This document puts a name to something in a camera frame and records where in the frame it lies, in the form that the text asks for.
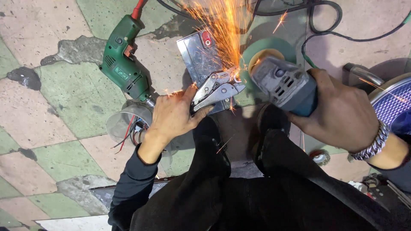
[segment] plastic container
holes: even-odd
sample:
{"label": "plastic container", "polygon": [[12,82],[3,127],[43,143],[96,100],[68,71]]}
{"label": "plastic container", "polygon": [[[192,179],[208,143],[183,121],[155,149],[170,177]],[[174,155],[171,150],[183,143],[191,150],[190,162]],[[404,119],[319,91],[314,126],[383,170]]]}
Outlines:
{"label": "plastic container", "polygon": [[[115,112],[108,117],[106,121],[106,130],[109,136],[117,143],[120,143],[124,139],[124,135],[127,131],[127,127],[130,124],[130,120],[133,116],[137,116],[137,119],[141,119],[149,127],[152,123],[152,113],[145,106],[140,104],[132,104],[121,111]],[[124,141],[124,146],[134,147],[134,144],[127,138]],[[168,169],[172,163],[172,151],[171,143],[169,143],[162,153],[161,165],[164,169]]]}

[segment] metal chain bracelet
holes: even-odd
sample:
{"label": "metal chain bracelet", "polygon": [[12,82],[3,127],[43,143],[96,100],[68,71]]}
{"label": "metal chain bracelet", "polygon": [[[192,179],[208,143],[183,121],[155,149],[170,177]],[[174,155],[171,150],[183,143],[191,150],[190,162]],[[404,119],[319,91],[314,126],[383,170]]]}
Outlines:
{"label": "metal chain bracelet", "polygon": [[350,155],[356,159],[356,160],[365,160],[368,159],[374,155],[376,155],[377,153],[379,153],[383,147],[385,146],[385,142],[387,141],[388,138],[388,133],[390,132],[390,128],[381,120],[378,120],[380,123],[379,129],[378,129],[378,134],[375,137],[374,141],[372,142],[372,144],[357,153],[351,153]]}

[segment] dirty floor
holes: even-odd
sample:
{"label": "dirty floor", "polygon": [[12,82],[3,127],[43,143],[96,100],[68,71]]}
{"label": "dirty floor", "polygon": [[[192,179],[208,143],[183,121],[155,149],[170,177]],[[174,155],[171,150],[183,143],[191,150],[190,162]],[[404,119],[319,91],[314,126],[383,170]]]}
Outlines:
{"label": "dirty floor", "polygon": [[[335,2],[344,12],[335,31],[354,38],[390,31],[411,8],[411,0]],[[105,123],[121,110],[126,97],[97,65],[111,31],[135,4],[136,0],[1,1],[0,226],[27,231],[42,225],[54,231],[62,227],[90,230],[87,225],[98,224],[99,229],[110,230],[108,210],[89,189],[115,184],[133,148],[123,148],[118,154],[110,149],[115,142],[107,135]],[[261,9],[287,8],[282,1],[265,0],[262,5]],[[295,47],[298,63],[308,69],[300,53],[307,36],[306,10],[289,13],[284,27],[272,34],[278,18],[257,16],[250,43],[270,36],[283,38]],[[331,8],[316,8],[314,23],[319,29],[326,29],[334,19]],[[187,87],[191,82],[184,75],[176,40],[193,32],[195,22],[155,0],[148,0],[141,20],[145,29],[136,39],[136,56],[150,71],[152,88],[161,95],[161,89]],[[309,41],[307,54],[340,80],[344,80],[342,66],[347,62],[376,67],[376,74],[395,77],[411,71],[410,38],[411,24],[374,42],[355,43],[327,35]],[[236,100],[241,108],[217,117],[224,139],[233,137],[228,143],[233,167],[249,172],[248,132],[263,100],[246,91]],[[290,138],[306,152],[325,146],[295,126]],[[182,140],[172,162],[159,166],[159,177],[177,176],[189,168],[194,153],[191,134]],[[331,161],[323,169],[337,179],[360,180],[373,171],[365,162],[349,163],[344,150],[325,148]]]}

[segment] power drill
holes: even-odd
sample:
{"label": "power drill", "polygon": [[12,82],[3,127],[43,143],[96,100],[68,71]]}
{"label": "power drill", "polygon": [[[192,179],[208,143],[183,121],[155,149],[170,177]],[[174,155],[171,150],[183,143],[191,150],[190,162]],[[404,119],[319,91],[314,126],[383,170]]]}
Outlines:
{"label": "power drill", "polygon": [[147,75],[132,59],[134,38],[141,26],[131,15],[125,15],[111,33],[104,49],[103,62],[99,69],[133,99],[154,107]]}
{"label": "power drill", "polygon": [[316,81],[294,63],[269,55],[255,64],[250,76],[270,102],[282,110],[309,116],[317,108]]}

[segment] black pants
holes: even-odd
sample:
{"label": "black pants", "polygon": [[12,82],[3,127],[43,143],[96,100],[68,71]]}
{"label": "black pants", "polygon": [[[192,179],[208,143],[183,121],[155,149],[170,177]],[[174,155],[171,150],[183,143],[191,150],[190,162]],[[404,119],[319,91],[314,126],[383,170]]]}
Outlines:
{"label": "black pants", "polygon": [[188,172],[135,212],[131,230],[399,230],[382,207],[329,177],[279,130],[261,147],[270,177],[229,178],[211,138],[195,145]]}

